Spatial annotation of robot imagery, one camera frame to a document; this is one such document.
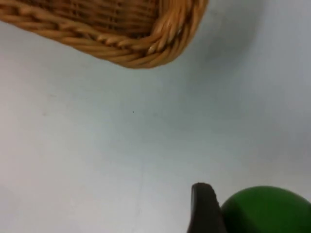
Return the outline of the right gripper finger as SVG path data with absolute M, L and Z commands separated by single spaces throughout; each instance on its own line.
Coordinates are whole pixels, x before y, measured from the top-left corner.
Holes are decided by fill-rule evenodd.
M 226 233 L 214 189 L 207 183 L 195 183 L 191 187 L 190 223 L 187 233 Z

